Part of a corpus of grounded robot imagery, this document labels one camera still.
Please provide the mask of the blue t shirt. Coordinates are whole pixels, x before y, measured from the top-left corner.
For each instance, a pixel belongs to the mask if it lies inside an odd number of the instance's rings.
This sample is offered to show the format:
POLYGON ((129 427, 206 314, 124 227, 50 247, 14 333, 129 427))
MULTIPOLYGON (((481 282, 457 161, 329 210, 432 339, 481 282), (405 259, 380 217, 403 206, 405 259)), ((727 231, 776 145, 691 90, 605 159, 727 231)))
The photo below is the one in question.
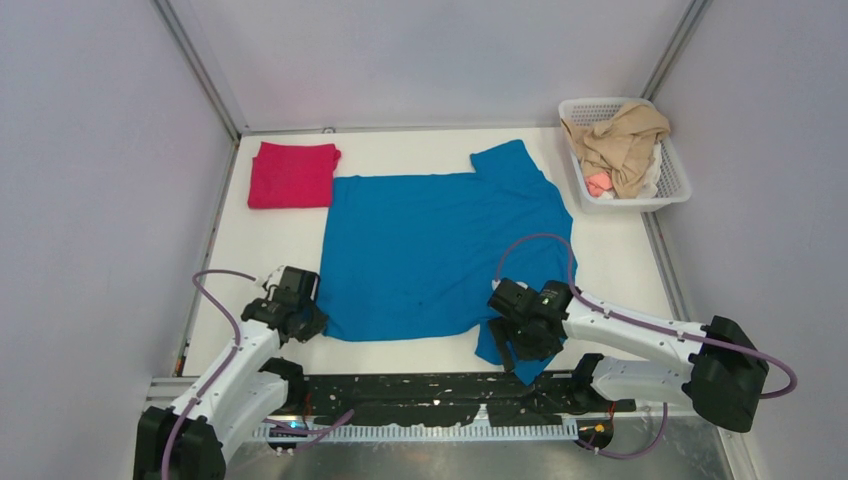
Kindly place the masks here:
POLYGON ((320 265, 327 336, 400 341, 479 332, 499 364, 492 283, 540 289, 577 272, 573 220, 521 140, 470 157, 466 173, 339 177, 320 265))

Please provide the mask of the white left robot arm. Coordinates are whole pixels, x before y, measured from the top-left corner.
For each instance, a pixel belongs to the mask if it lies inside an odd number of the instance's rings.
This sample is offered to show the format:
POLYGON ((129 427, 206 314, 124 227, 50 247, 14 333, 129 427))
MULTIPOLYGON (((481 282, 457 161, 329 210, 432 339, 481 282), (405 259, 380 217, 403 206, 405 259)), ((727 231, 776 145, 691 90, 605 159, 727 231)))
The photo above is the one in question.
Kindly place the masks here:
POLYGON ((238 448, 276 411, 298 412, 307 398, 301 365, 284 359, 289 341, 322 333, 318 273, 283 266, 258 284, 263 293, 235 316, 193 275, 197 290, 232 334, 212 365, 166 407, 149 406, 136 430, 136 479, 222 479, 238 448))

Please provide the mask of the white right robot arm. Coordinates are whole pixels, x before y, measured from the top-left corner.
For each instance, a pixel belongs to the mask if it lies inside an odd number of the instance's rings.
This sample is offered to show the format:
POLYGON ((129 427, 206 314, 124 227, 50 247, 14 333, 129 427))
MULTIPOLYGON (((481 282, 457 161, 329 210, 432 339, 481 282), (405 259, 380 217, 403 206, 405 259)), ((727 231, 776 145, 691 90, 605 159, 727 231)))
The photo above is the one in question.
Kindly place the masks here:
POLYGON ((628 360, 605 354, 581 358, 570 385, 580 408, 644 400, 690 408, 726 430, 752 429, 769 365, 735 321, 658 318, 554 280, 539 291, 507 278, 492 285, 488 304, 498 316, 490 329, 501 354, 542 360, 571 339, 630 354, 628 360))

